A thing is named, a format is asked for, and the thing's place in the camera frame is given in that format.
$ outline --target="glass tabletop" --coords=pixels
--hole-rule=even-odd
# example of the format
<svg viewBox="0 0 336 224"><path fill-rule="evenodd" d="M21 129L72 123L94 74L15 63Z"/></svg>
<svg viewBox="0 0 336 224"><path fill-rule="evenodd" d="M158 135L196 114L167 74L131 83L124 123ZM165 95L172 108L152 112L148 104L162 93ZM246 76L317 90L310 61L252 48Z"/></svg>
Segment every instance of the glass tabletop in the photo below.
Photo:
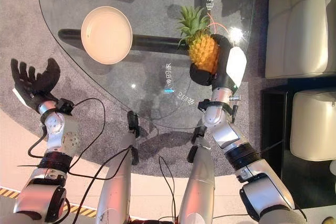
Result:
<svg viewBox="0 0 336 224"><path fill-rule="evenodd" d="M39 0L45 22L72 60L109 94L151 122L175 129L196 127L202 117L199 101L211 87L190 79L189 56L131 50L120 62L100 64L84 51L63 42L58 32L80 29L86 15L112 6L130 21L134 34L179 38L181 6L204 6L216 23L211 31L229 37L247 51L255 0Z"/></svg>

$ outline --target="round plate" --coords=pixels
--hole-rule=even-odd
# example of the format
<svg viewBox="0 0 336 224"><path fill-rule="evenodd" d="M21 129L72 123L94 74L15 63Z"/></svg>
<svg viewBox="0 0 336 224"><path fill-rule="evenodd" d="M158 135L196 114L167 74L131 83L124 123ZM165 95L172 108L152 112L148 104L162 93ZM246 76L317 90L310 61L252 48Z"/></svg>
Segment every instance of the round plate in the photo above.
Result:
<svg viewBox="0 0 336 224"><path fill-rule="evenodd" d="M89 56L102 64L114 64L129 53L132 28L126 16L116 8L101 6L84 19L81 40Z"/></svg>

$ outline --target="yellow black hazard tape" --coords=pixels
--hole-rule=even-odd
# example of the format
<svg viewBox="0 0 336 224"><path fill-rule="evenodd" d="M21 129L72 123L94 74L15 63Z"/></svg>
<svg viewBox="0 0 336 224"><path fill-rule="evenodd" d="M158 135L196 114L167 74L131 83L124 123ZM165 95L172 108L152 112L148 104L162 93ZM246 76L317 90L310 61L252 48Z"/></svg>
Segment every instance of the yellow black hazard tape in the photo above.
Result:
<svg viewBox="0 0 336 224"><path fill-rule="evenodd" d="M20 191L0 186L1 196L16 199L19 196L19 194L20 194ZM78 204L70 203L70 212L77 212L78 206L79 206ZM68 206L64 205L63 211L67 211L67 210L68 210ZM97 214L97 210L94 208L89 208L89 207L81 207L79 213L87 217L95 217Z"/></svg>

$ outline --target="pineapple crown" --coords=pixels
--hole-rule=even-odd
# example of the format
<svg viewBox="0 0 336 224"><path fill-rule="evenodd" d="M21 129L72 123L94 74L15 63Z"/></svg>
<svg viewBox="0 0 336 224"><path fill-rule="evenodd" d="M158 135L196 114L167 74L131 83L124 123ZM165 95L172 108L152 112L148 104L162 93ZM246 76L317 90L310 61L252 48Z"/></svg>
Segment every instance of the pineapple crown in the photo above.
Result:
<svg viewBox="0 0 336 224"><path fill-rule="evenodd" d="M185 34L185 37L182 40L186 42L196 35L199 30L202 30L204 33L209 31L208 25L210 24L210 19L208 16L203 16L202 11L204 8L196 7L181 7L182 18L179 23L182 24L182 27L179 27L181 30L181 36Z"/></svg>

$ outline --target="white floor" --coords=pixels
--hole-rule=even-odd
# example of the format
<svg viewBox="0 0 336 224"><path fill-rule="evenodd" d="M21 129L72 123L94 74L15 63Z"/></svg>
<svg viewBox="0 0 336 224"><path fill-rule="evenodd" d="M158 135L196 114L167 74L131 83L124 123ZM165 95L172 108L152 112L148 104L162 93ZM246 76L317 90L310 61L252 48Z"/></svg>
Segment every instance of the white floor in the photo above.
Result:
<svg viewBox="0 0 336 224"><path fill-rule="evenodd" d="M27 155L28 148L38 139L28 130L13 121L0 110L0 186L21 190L29 178L33 167L17 167L17 165L37 164L34 158ZM34 153L42 154L46 142L42 142L34 149ZM94 174L98 169L95 163L81 160L74 172ZM107 172L105 167L101 176ZM67 197L71 203L80 203L82 195L90 180L69 176L66 183ZM177 211L180 208L186 187L186 178L175 179L175 201ZM216 177L214 216L246 214L239 189L241 184L234 175ZM96 181L85 200L86 206L97 207L102 181ZM162 177L132 174L130 214L137 217L157 219L171 215L170 191ZM336 206L305 210L309 223L321 223L327 217L336 217ZM256 223L249 216L231 216L215 219L214 223Z"/></svg>

